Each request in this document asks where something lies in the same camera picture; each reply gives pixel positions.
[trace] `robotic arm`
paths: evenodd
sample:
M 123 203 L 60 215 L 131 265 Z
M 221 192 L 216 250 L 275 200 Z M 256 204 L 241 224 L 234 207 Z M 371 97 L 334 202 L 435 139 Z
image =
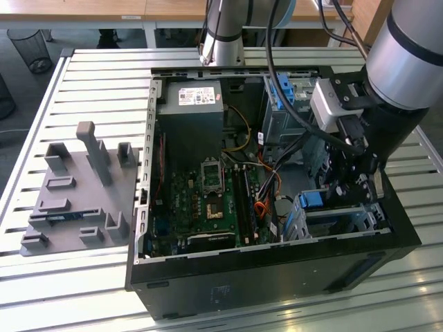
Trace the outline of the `robotic arm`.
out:
M 273 0 L 210 0 L 201 63 L 204 66 L 243 65 L 242 29 L 244 26 L 266 26 L 273 4 Z M 296 0 L 279 1 L 273 27 L 285 26 L 295 7 Z

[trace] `wastebasket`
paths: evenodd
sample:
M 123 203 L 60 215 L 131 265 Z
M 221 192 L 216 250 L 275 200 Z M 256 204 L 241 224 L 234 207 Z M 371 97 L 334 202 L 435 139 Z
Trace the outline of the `wastebasket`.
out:
M 10 29 L 7 35 L 31 73 L 44 73 L 52 66 L 53 63 L 40 30 Z
M 9 116 L 15 110 L 15 102 L 0 75 L 0 120 Z

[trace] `floor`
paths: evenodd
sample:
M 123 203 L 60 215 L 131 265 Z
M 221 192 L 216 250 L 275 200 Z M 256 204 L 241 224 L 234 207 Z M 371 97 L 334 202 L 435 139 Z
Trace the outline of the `floor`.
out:
M 54 62 L 63 48 L 95 48 L 99 33 L 97 30 L 53 30 L 54 40 L 47 43 L 48 51 Z M 145 48 L 145 36 L 142 30 L 119 30 L 121 48 Z M 173 46 L 179 39 L 179 46 L 192 44 L 192 35 L 177 35 L 163 45 Z M 17 110 L 7 119 L 0 121 L 0 131 L 27 129 L 31 126 L 39 108 L 53 70 L 41 75 L 33 75 L 26 68 L 18 52 L 6 37 L 6 31 L 0 30 L 0 74 L 17 104 Z M 443 154 L 443 98 L 430 110 L 422 122 L 422 128 L 434 144 L 440 155 Z M 26 132 L 0 133 L 0 195 L 9 179 Z

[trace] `metal workbench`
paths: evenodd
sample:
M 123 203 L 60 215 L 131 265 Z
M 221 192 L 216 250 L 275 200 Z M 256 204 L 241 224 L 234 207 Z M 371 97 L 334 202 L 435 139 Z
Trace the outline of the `metal workbench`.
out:
M 349 49 L 276 50 L 276 64 L 358 70 Z M 264 50 L 246 63 L 266 64 Z M 49 142 L 84 150 L 79 121 L 96 124 L 108 149 L 143 146 L 150 68 L 198 66 L 192 49 L 77 50 L 60 58 L 0 201 L 0 330 L 391 331 L 442 328 L 443 165 L 417 128 L 392 155 L 387 173 L 423 246 L 378 270 L 350 292 L 155 322 L 124 289 L 127 247 L 21 257 L 20 240 L 37 200 Z

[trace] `blue latch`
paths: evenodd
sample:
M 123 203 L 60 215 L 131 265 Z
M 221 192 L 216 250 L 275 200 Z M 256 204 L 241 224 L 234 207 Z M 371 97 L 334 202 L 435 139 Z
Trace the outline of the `blue latch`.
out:
M 282 86 L 283 93 L 286 96 L 286 99 L 288 99 L 289 103 L 293 105 L 295 97 L 293 95 L 293 87 L 291 82 L 288 80 L 288 76 L 285 74 L 277 74 L 277 77 L 280 85 Z M 277 102 L 277 108 L 284 109 L 283 102 L 278 97 L 277 90 L 275 89 L 274 84 L 272 82 L 271 82 L 271 92 Z
M 320 192 L 304 192 L 300 196 L 300 204 L 302 208 L 313 208 L 323 206 L 323 200 Z

